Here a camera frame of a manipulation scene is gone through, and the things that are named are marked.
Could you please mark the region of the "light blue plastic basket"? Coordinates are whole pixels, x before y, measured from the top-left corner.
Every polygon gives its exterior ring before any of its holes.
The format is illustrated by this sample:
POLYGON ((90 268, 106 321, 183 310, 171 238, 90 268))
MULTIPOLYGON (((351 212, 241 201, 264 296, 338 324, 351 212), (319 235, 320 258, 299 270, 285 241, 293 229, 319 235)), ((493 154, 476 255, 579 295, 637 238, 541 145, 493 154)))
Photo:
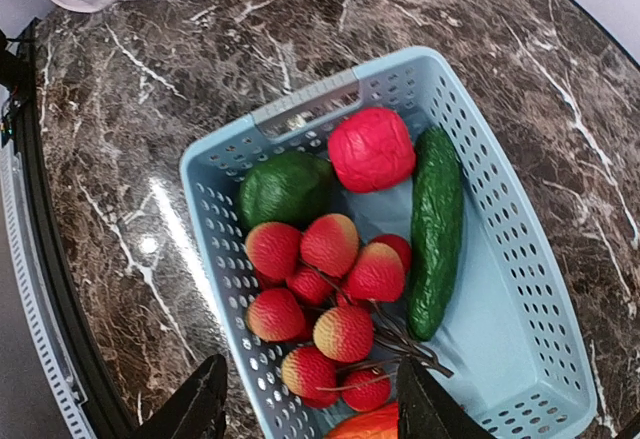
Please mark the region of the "light blue plastic basket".
POLYGON ((452 300, 431 348, 443 387, 498 438, 574 438, 596 411, 591 369, 561 272, 489 125, 447 61, 408 47, 318 81, 195 141, 180 172, 204 268, 264 438, 320 438, 350 411, 315 411, 280 378, 287 348, 244 322, 258 292, 236 198, 246 174, 289 150, 325 155, 355 112, 396 111, 412 137, 438 126, 462 165, 463 240, 452 300))

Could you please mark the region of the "green toy avocado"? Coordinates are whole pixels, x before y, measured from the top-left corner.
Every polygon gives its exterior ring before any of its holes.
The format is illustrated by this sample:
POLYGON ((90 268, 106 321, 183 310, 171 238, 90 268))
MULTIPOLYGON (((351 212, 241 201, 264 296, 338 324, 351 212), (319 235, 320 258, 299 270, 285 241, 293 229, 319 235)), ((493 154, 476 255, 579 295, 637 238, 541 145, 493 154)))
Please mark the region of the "green toy avocado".
POLYGON ((248 229, 272 221, 305 227, 328 212, 334 185, 329 161, 300 151, 284 152, 245 176, 237 213, 248 229))

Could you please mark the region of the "green toy cucumber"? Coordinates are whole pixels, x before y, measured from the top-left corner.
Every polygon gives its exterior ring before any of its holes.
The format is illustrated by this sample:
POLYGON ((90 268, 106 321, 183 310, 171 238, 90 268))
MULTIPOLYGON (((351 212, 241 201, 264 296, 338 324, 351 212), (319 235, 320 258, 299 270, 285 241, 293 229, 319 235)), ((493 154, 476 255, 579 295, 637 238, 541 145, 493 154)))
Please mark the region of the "green toy cucumber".
POLYGON ((418 137, 413 175, 407 324, 430 340, 451 300, 462 244, 464 194, 455 148, 441 128, 418 137))

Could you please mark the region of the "black front rail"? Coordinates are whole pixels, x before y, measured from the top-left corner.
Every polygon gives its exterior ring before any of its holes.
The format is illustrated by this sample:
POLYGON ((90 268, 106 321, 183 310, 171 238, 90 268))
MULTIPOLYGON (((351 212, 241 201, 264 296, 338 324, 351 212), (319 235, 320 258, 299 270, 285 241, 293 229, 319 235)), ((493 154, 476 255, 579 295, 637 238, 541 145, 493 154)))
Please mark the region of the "black front rail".
POLYGON ((4 56, 22 69, 20 86, 1 102, 1 149, 9 141, 22 163, 27 211, 48 299, 86 402, 93 438, 126 438, 136 424, 111 381, 82 311, 55 218, 44 164, 36 87, 36 26, 10 40, 4 56))

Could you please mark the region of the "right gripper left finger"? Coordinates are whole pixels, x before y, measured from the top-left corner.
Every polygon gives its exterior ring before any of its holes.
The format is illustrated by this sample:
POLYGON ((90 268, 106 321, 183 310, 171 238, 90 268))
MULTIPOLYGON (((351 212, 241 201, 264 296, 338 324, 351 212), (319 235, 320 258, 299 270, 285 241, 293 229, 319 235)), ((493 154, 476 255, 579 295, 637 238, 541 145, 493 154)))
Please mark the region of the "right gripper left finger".
POLYGON ((137 437, 223 438, 227 374, 225 357, 209 356, 167 402, 137 428, 137 437))

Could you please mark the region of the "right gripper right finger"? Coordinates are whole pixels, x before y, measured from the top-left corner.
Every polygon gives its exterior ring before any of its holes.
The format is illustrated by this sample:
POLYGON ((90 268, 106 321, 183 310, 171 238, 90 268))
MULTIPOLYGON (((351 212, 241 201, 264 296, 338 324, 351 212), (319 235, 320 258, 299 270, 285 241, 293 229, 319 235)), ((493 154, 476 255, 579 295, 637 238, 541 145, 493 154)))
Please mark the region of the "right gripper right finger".
POLYGON ((396 397, 399 438, 493 438, 411 356, 398 366, 396 397))

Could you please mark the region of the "red toy fruit ball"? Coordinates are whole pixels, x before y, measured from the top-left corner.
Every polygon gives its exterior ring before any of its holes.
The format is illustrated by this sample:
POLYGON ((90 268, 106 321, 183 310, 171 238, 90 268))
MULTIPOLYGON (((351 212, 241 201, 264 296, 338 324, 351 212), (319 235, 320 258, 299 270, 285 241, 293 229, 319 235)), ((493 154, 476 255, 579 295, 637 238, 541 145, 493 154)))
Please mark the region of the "red toy fruit ball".
POLYGON ((416 153, 409 130, 391 109, 363 109, 341 123, 328 141, 341 184, 354 193, 389 189, 411 176, 416 153))

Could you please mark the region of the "red lychee bunch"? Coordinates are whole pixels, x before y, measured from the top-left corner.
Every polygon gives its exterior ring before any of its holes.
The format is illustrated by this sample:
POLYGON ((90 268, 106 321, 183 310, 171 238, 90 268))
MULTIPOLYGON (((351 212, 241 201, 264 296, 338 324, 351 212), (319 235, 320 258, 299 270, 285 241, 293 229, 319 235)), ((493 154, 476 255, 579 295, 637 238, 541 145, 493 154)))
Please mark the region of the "red lychee bunch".
POLYGON ((332 213, 304 231, 259 224, 245 249, 260 287, 246 324, 264 342, 293 344, 281 377, 304 404, 326 409, 343 401, 358 413, 373 411, 392 393, 388 365, 405 356, 452 377, 383 309, 406 289, 412 250, 404 238, 385 234, 363 244, 354 222, 332 213))

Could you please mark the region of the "orange red toy mango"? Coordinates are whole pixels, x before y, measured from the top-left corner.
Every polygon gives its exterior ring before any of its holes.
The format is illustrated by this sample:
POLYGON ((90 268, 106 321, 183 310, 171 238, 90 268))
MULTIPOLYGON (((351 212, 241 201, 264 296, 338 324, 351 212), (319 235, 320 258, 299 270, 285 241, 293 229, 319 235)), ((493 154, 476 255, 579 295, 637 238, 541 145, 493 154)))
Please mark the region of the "orange red toy mango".
POLYGON ((398 403, 354 415, 336 425, 326 439, 397 439, 398 403))

